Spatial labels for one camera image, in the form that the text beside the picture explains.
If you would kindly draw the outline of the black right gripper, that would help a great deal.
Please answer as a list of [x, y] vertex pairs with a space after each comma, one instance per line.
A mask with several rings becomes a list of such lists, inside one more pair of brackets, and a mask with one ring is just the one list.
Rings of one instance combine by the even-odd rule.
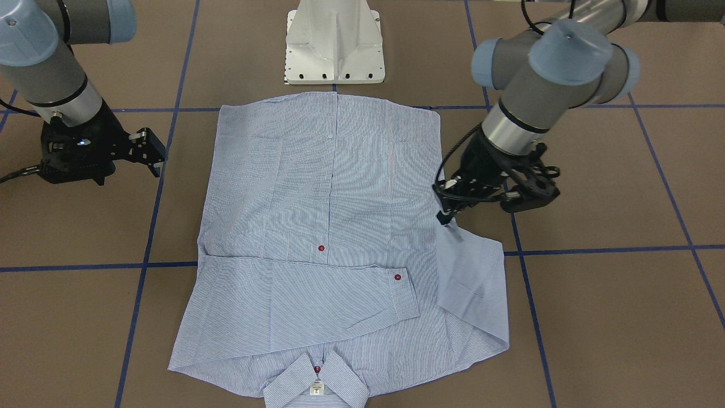
[[160, 178], [166, 148], [150, 127], [130, 134], [109, 110], [101, 110], [90, 121], [73, 127], [54, 116], [41, 130], [39, 176], [51, 184], [91, 180], [103, 186], [116, 172], [114, 160], [125, 157], [127, 145], [129, 161], [146, 166]]

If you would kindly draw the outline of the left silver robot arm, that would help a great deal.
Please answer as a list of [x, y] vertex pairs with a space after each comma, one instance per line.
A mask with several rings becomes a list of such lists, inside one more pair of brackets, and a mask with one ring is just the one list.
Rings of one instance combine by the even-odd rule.
[[542, 138], [569, 109], [616, 100], [637, 84], [641, 63], [608, 35], [637, 22], [719, 22], [722, 1], [572, 1], [569, 8], [528, 24], [510, 39], [477, 46], [474, 80], [501, 91], [486, 118], [460, 140], [460, 167], [433, 191], [442, 206], [438, 222], [482, 202], [513, 214], [538, 209], [559, 194], [557, 166], [545, 165]]

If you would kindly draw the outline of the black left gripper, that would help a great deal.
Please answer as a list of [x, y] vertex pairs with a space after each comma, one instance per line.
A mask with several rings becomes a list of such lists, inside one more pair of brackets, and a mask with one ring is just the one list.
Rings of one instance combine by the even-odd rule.
[[[459, 168], [449, 178], [445, 178], [445, 164], [461, 146], [464, 150]], [[515, 186], [508, 178], [508, 171], [515, 166], [546, 166], [542, 162], [546, 150], [546, 144], [536, 142], [534, 149], [522, 156], [505, 153], [488, 140], [481, 126], [475, 126], [443, 156], [438, 166], [433, 191], [441, 206], [437, 214], [440, 225], [449, 225], [456, 214], [468, 207], [484, 202], [500, 204], [505, 193]]]

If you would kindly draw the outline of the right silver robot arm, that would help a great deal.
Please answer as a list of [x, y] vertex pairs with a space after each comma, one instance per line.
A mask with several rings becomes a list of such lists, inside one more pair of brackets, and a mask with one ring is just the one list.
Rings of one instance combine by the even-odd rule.
[[31, 106], [16, 113], [43, 120], [39, 164], [2, 177], [37, 175], [51, 184], [91, 179], [99, 186], [124, 160], [160, 177], [166, 149], [152, 129], [125, 131], [91, 82], [73, 45], [116, 44], [137, 33], [130, 1], [3, 1], [3, 77]]

